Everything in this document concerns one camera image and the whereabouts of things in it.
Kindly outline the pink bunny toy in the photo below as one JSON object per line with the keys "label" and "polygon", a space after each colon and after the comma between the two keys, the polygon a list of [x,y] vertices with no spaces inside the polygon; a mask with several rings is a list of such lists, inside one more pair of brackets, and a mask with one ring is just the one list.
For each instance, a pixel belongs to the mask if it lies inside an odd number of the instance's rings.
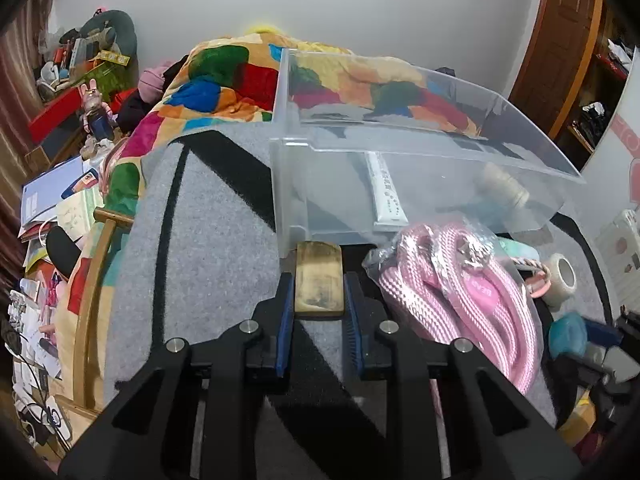
{"label": "pink bunny toy", "polygon": [[97,141],[114,140],[114,129],[117,127],[116,115],[107,102],[103,101],[102,93],[94,79],[79,87],[82,105],[82,126],[85,132]]}

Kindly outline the grey green plush cushion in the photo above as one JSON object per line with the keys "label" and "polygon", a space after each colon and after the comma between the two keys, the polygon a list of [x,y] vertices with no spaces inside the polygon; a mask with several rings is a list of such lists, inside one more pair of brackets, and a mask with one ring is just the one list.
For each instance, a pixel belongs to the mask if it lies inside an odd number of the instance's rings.
{"label": "grey green plush cushion", "polygon": [[79,32],[82,38],[96,41],[100,49],[113,50],[130,58],[137,55],[134,22],[124,11],[102,11],[90,18]]}

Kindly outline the red box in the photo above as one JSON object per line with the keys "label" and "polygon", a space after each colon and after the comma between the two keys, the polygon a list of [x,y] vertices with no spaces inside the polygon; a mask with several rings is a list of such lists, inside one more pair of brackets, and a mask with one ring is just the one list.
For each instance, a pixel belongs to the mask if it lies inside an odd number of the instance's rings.
{"label": "red box", "polygon": [[39,144],[54,128],[80,109],[81,96],[78,88],[64,90],[29,122],[28,131],[32,142]]}

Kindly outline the white wardrobe sliding door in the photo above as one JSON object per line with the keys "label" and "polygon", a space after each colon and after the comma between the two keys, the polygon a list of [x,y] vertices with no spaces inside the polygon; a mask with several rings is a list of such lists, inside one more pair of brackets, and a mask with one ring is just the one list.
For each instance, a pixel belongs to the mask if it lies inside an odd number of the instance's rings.
{"label": "white wardrobe sliding door", "polygon": [[596,237],[624,209],[639,211],[639,49],[623,94],[596,150],[582,170],[577,200],[586,232]]}

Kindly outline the clear plastic storage bin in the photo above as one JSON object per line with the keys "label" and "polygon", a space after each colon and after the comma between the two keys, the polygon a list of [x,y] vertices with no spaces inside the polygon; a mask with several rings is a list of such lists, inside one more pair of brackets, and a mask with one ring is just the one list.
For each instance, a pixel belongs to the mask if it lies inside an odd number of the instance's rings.
{"label": "clear plastic storage bin", "polygon": [[383,155],[412,224],[466,218],[491,200],[476,187],[488,162],[529,192],[497,233],[542,228],[582,185],[567,157],[501,94],[398,58],[288,49],[270,142],[279,252],[308,240],[382,244],[366,162]]}

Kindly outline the striped pink curtain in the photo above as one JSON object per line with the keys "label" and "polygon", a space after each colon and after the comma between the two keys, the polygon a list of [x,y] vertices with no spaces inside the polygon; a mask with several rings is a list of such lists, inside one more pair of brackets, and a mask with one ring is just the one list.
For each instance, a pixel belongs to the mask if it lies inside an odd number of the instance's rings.
{"label": "striped pink curtain", "polygon": [[34,69],[38,39],[47,29],[53,0],[26,0],[1,34],[1,292],[22,275],[20,228],[22,185],[29,176],[25,155],[34,144],[28,124],[42,110]]}

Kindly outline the pink knit hat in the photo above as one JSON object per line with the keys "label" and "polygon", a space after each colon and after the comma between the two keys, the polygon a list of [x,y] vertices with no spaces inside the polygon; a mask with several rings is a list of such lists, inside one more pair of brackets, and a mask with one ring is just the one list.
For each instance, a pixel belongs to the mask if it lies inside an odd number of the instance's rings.
{"label": "pink knit hat", "polygon": [[165,73],[171,66],[171,62],[165,62],[155,67],[148,67],[141,73],[138,81],[138,92],[143,102],[150,105],[160,102],[167,87]]}

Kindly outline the colourful patchwork quilt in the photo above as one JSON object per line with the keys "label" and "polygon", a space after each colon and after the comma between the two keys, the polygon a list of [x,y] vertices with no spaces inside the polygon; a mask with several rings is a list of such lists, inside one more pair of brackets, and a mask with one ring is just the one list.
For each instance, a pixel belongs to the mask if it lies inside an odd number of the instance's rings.
{"label": "colourful patchwork quilt", "polygon": [[[280,61],[285,49],[311,52],[349,52],[273,34],[220,38],[198,44],[168,78],[164,95],[146,113],[116,155],[104,165],[100,180],[106,209],[136,214],[148,182],[142,160],[185,134],[224,126],[264,126],[269,142],[274,135],[272,113],[277,94]],[[90,333],[90,361],[105,372],[105,351],[118,278],[117,259],[122,240],[131,233],[117,232],[102,273],[98,326]]]}

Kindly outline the teal round container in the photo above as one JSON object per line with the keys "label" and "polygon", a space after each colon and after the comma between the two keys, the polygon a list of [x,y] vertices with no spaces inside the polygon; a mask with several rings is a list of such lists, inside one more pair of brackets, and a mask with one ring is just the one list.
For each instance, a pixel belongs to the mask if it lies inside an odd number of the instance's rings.
{"label": "teal round container", "polygon": [[462,214],[466,218],[483,223],[484,226],[493,229],[495,226],[504,225],[504,222],[511,217],[512,208],[494,200],[480,200],[465,204],[462,207]]}

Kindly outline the yellow plush toy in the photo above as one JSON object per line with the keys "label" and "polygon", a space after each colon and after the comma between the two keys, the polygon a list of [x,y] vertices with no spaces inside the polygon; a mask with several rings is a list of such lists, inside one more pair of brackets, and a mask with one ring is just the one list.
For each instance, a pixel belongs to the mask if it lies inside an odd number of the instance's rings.
{"label": "yellow plush toy", "polygon": [[254,26],[250,26],[246,31],[248,34],[273,34],[273,35],[282,35],[280,29],[276,26],[272,26],[269,24],[257,24]]}

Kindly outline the white tape roll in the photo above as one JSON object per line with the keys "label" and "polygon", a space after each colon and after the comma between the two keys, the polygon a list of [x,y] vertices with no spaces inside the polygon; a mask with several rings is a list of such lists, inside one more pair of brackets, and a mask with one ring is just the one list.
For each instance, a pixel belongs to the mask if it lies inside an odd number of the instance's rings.
{"label": "white tape roll", "polygon": [[575,295],[577,278],[573,266],[561,254],[551,255],[546,266],[549,270],[549,288],[542,299],[551,310],[557,311]]}

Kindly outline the white cream tube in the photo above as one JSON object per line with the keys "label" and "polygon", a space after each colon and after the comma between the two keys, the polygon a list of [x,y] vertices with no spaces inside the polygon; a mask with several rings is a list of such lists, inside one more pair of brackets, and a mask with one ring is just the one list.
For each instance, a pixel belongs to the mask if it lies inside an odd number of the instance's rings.
{"label": "white cream tube", "polygon": [[390,232],[408,226],[409,220],[383,155],[368,151],[366,162],[374,201],[375,229]]}

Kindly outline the white pill bottle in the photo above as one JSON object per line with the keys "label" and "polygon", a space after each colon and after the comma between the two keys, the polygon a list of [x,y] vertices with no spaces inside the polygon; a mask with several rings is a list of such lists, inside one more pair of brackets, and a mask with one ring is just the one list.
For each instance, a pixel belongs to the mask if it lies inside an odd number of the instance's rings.
{"label": "white pill bottle", "polygon": [[476,180],[480,192],[508,208],[524,208],[529,200],[529,192],[506,170],[493,162],[488,162]]}

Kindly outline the brown wooden door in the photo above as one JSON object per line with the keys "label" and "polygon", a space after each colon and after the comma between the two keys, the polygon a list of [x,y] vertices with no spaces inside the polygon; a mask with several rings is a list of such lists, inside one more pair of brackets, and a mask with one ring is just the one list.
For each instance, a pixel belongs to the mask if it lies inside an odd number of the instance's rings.
{"label": "brown wooden door", "polygon": [[540,0],[509,101],[555,139],[588,72],[604,0]]}

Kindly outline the wooden curved bed frame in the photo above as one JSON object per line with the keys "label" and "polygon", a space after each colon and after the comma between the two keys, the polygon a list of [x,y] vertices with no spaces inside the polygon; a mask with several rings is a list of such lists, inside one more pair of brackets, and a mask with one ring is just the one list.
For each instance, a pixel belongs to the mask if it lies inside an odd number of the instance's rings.
{"label": "wooden curved bed frame", "polygon": [[99,411],[96,409],[93,385],[89,382],[90,333],[98,326],[102,273],[114,233],[117,229],[128,232],[134,224],[134,218],[105,208],[96,208],[93,217],[96,223],[103,224],[103,229],[89,266],[79,308],[73,353],[73,401],[81,411],[96,417]]}

